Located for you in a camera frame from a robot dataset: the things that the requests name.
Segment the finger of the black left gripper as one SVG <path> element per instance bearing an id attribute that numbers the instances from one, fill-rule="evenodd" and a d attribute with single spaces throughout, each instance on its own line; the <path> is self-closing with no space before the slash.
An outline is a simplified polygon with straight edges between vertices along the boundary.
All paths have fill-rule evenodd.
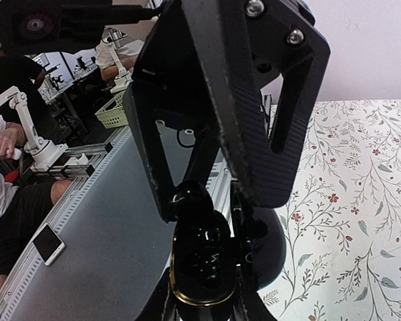
<path id="1" fill-rule="evenodd" d="M 218 121 L 181 1 L 168 1 L 142 48 L 124 109 L 162 220 L 177 221 L 176 192 L 157 121 L 194 132 L 184 179 L 206 184 L 219 149 Z"/>
<path id="2" fill-rule="evenodd" d="M 220 126 L 223 153 L 256 207 L 286 204 L 330 57 L 303 1 L 183 1 Z M 260 108 L 253 59 L 283 77 L 271 132 Z"/>

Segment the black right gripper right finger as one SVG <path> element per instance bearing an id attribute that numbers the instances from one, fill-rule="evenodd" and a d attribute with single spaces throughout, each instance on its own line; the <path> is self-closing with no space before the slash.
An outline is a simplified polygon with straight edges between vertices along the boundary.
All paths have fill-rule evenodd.
<path id="1" fill-rule="evenodd" d="M 245 287 L 242 278 L 237 279 L 234 299 L 232 320 L 277 321 L 268 311 L 258 293 Z"/>

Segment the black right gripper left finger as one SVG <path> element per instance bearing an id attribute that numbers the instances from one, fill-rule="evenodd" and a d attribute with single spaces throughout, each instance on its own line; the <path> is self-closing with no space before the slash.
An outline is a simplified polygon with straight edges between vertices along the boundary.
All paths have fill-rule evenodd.
<path id="1" fill-rule="evenodd" d="M 180 320 L 176 298 L 170 285 L 170 268 L 166 268 L 142 310 L 142 320 Z"/>

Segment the black earbuds charging case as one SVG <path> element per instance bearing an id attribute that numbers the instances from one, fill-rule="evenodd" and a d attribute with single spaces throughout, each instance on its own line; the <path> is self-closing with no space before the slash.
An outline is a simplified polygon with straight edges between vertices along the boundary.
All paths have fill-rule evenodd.
<path id="1" fill-rule="evenodd" d="M 258 293 L 281 273 L 286 245 L 276 212 L 238 205 L 231 216 L 231 225 L 216 210 L 204 224 L 178 220 L 170 285 L 180 320 L 232 320 L 238 278 Z"/>

